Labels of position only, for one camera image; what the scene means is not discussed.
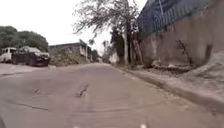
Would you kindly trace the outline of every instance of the pole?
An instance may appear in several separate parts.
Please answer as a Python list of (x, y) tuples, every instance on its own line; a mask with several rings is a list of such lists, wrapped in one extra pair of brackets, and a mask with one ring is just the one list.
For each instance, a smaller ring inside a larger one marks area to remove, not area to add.
[(124, 4), (124, 8), (125, 8), (125, 28), (124, 28), (124, 51), (125, 51), (125, 56), (124, 56), (124, 61), (125, 64), (128, 65), (130, 63), (130, 42), (128, 40), (128, 33), (129, 33), (129, 16), (130, 16), (130, 12), (129, 12), (129, 3), (128, 0), (123, 0), (123, 4)]
[(163, 12), (163, 5), (162, 5), (161, 0), (159, 0), (159, 6), (160, 6), (161, 14), (163, 16), (164, 15), (164, 12)]

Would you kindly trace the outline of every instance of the blue fence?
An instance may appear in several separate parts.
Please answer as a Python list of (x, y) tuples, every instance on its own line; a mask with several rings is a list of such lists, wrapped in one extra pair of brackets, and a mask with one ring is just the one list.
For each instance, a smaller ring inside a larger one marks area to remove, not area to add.
[(138, 17), (143, 37), (156, 32), (179, 18), (192, 14), (211, 0), (148, 0)]

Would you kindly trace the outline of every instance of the overcast sky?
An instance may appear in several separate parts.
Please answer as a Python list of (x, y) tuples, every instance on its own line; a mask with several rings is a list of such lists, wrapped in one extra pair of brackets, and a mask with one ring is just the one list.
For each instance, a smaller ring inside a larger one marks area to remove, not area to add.
[[(0, 0), (0, 25), (11, 25), (18, 31), (37, 32), (50, 45), (74, 43), (80, 38), (92, 38), (91, 32), (74, 35), (72, 24), (76, 19), (72, 16), (74, 7), (81, 0)], [(141, 9), (147, 0), (136, 0)], [(110, 40), (108, 33), (101, 34), (97, 39), (95, 49), (101, 49), (103, 40)]]

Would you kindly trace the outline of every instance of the parked car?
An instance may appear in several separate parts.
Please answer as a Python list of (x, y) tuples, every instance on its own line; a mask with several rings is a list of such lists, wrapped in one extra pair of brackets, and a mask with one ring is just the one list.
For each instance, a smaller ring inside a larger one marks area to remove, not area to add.
[(37, 48), (24, 46), (12, 54), (12, 62), (13, 64), (25, 63), (30, 66), (48, 66), (50, 55)]
[(1, 56), (0, 56), (0, 62), (3, 63), (9, 63), (12, 62), (12, 54), (16, 52), (16, 48), (13, 47), (7, 47), (2, 49)]

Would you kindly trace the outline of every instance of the wall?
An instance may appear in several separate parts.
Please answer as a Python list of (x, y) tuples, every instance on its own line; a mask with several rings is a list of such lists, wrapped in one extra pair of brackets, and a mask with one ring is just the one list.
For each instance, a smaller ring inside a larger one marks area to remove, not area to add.
[(51, 65), (68, 66), (88, 63), (84, 56), (86, 54), (84, 49), (85, 47), (79, 43), (50, 46)]
[(140, 44), (144, 62), (160, 60), (164, 64), (187, 64), (187, 57), (182, 55), (176, 43), (176, 40), (182, 40), (188, 45), (193, 62), (204, 63), (208, 45), (213, 45), (213, 53), (224, 49), (223, 12), (224, 1), (213, 0), (201, 11), (149, 35)]

